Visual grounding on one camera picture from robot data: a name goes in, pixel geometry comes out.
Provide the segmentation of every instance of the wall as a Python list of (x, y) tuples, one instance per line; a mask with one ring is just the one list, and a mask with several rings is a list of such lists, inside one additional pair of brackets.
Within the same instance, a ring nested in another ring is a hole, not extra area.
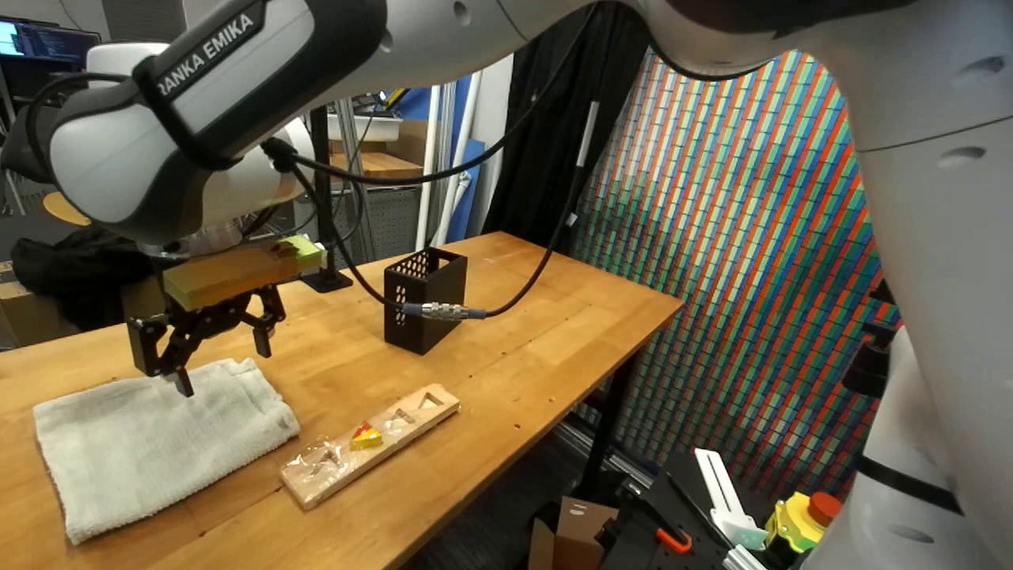
[(737, 81), (646, 58), (582, 202), (576, 255), (683, 298), (642, 358), (622, 442), (711, 445), (737, 485), (841, 491), (874, 401), (841, 389), (862, 322), (896, 322), (850, 107), (800, 53)]
[(60, 22), (107, 39), (102, 0), (2, 0), (0, 15)]

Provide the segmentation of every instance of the towel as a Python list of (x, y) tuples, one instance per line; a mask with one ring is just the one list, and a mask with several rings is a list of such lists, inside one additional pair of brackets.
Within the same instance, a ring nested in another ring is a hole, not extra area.
[(34, 406), (73, 545), (145, 518), (299, 433), (254, 360), (211, 360), (191, 380), (193, 400), (138, 377)]

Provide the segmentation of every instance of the floor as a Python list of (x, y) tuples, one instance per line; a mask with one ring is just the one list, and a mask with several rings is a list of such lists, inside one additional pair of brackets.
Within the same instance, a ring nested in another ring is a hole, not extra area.
[[(55, 242), (73, 228), (40, 208), (49, 186), (21, 180), (20, 195), (30, 214), (0, 219), (0, 255), (20, 238)], [(410, 570), (515, 570), (527, 566), (530, 521), (538, 508), (574, 491), (582, 467), (582, 449), (574, 438), (547, 433), (514, 467), (481, 491), (429, 548), (422, 548)]]

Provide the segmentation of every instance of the table leg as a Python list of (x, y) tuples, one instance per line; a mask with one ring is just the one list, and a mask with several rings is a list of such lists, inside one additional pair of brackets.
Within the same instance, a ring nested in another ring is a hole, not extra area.
[(601, 472), (604, 453), (609, 453), (609, 445), (613, 439), (613, 428), (622, 420), (622, 410), (624, 410), (631, 386), (632, 386), (638, 360), (640, 360), (640, 350), (631, 353), (613, 370), (613, 377), (609, 384), (609, 393), (604, 393), (601, 408), (599, 408), (601, 418), (599, 418), (599, 428), (594, 428), (592, 453), (589, 453), (589, 462), (582, 464), (582, 479), (576, 485), (576, 498), (589, 498), (592, 487), (594, 487), (594, 479)]

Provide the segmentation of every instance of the patterned fabric backdrop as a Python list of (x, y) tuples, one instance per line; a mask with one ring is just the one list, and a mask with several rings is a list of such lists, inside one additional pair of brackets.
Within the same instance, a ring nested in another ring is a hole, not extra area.
[(574, 252), (687, 301), (648, 344), (622, 442), (722, 449), (737, 485), (844, 491), (874, 401), (841, 389), (862, 322), (896, 322), (850, 109), (784, 53), (737, 81), (646, 58), (582, 198)]

